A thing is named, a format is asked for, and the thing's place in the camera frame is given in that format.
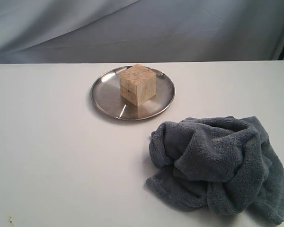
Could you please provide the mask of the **wooden cube block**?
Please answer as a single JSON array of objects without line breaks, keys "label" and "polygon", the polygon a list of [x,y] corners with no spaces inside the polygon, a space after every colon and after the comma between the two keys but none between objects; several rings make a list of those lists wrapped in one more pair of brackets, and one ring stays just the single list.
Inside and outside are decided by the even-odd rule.
[{"label": "wooden cube block", "polygon": [[157,74],[149,68],[135,64],[119,74],[120,95],[140,106],[156,95]]}]

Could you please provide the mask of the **grey fluffy towel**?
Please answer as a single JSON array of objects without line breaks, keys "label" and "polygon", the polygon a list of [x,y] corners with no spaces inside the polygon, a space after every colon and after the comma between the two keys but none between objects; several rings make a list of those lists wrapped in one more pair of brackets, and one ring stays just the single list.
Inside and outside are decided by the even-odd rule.
[{"label": "grey fluffy towel", "polygon": [[159,171],[146,185],[168,205],[219,215],[252,208],[276,225],[284,221],[284,168],[256,117],[163,122],[149,153]]}]

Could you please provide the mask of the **round stainless steel plate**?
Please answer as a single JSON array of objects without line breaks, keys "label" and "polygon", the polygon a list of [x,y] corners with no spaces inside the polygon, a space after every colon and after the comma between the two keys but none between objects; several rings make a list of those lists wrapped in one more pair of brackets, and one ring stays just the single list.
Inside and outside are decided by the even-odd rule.
[{"label": "round stainless steel plate", "polygon": [[95,109],[114,119],[138,121],[164,112],[175,96],[172,80],[163,72],[150,68],[157,75],[156,96],[136,107],[120,95],[119,75],[131,66],[112,69],[101,75],[92,85],[90,98]]}]

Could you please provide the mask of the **grey fabric backdrop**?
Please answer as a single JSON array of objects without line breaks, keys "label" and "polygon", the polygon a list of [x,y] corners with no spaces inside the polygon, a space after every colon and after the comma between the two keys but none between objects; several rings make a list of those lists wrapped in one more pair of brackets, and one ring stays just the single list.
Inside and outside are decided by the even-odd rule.
[{"label": "grey fabric backdrop", "polygon": [[275,60],[284,0],[0,0],[0,63]]}]

